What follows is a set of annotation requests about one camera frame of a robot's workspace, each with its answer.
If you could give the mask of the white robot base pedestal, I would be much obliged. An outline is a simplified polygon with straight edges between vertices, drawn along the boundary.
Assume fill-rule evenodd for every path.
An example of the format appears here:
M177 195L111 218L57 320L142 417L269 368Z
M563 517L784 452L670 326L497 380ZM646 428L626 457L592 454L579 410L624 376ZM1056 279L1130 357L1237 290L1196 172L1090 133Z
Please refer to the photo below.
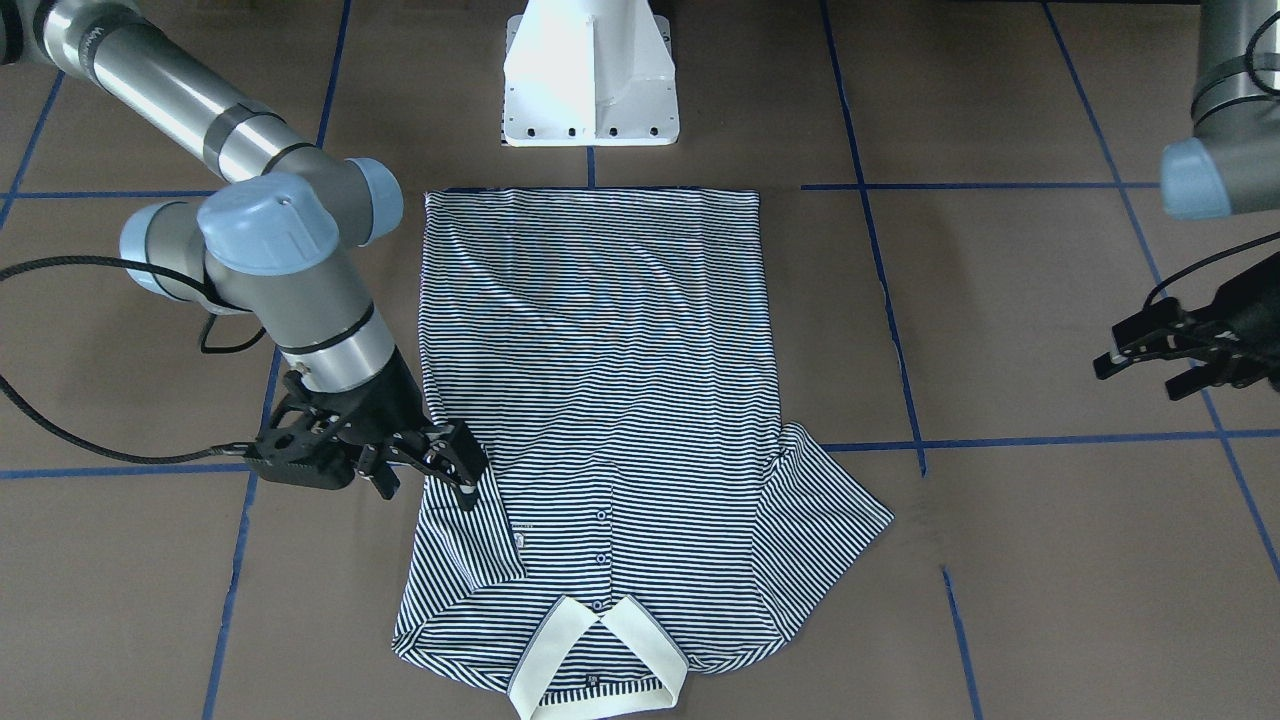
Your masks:
M506 22L502 141L650 147L681 135L669 19L649 1L530 1Z

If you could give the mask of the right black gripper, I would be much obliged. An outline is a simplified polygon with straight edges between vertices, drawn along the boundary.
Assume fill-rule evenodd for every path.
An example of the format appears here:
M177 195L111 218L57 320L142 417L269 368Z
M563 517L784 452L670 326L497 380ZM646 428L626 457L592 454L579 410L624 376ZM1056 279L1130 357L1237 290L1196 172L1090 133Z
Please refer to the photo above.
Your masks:
M396 459L447 486L461 511L476 509L490 466L486 451L466 421L428 427L421 389L399 350L361 386L332 393L330 410L344 423L340 441L356 447L355 475L383 500L401 487L390 465L396 445Z

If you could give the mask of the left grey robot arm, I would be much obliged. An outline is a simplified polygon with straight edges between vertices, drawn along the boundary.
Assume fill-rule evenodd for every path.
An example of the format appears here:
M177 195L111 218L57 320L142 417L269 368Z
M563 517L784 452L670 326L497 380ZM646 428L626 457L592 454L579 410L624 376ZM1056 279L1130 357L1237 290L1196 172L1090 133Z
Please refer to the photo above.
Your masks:
M1165 213L1206 222L1279 205L1277 4L1203 1L1190 136L1161 156ZM1101 380L1138 363L1192 360L1169 379L1172 401L1210 387L1277 386L1279 259L1270 255L1225 281L1203 307L1165 295L1172 277L1111 329L1112 347L1093 361Z

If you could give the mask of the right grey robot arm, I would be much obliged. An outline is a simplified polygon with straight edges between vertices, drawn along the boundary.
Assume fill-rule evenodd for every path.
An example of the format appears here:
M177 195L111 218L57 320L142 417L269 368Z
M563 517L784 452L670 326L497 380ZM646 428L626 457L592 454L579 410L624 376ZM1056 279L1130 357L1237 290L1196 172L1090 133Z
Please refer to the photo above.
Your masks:
M50 421L9 382L3 393L46 432L137 465L241 459L264 480L342 489L369 480L393 498L393 462L431 477L472 510L488 460L460 420L433 421L349 252L389 234L404 214L393 173L370 158L337 159L273 109L210 70L133 1L5 1L3 63L42 63L115 97L200 159L224 186L201 202L137 211L119 258L55 256L54 266L124 269L141 287L210 316L253 315L279 350L284 397L255 439L192 454L105 448Z

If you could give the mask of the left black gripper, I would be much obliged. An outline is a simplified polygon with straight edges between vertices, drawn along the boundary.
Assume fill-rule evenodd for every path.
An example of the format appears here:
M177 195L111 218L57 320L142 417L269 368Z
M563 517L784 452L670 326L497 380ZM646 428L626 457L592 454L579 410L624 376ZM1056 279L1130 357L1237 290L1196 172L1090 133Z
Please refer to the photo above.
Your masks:
M1279 391L1279 264L1257 263L1225 282L1210 305L1211 319L1180 305L1151 305L1111 329L1112 347L1092 363L1106 380L1137 363L1196 360L1198 364L1165 382L1171 401L1203 389L1242 389L1265 378ZM1213 322L1220 340L1233 346L1216 357Z

